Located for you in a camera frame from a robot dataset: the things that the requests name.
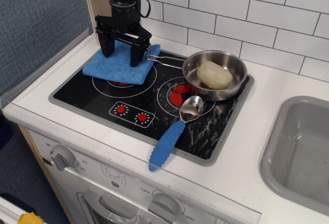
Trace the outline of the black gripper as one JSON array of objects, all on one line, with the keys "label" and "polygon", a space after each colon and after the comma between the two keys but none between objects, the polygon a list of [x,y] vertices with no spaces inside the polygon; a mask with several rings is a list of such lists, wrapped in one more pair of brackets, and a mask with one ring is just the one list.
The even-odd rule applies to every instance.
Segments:
[{"label": "black gripper", "polygon": [[131,67],[136,67],[143,59],[145,50],[151,49],[151,33],[140,24],[141,1],[132,4],[110,1],[112,16],[97,15],[96,32],[105,57],[110,57],[115,50],[115,40],[131,45]]}]

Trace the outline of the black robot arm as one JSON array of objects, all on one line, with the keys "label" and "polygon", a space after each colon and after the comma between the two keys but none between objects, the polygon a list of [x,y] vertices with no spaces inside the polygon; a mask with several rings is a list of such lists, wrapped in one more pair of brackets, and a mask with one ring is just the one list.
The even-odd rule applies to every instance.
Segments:
[{"label": "black robot arm", "polygon": [[136,67],[146,51],[151,49],[151,33],[144,29],[141,18],[150,15],[141,13],[141,0],[109,0],[112,16],[95,16],[96,33],[105,57],[115,52],[115,40],[131,47],[130,66]]}]

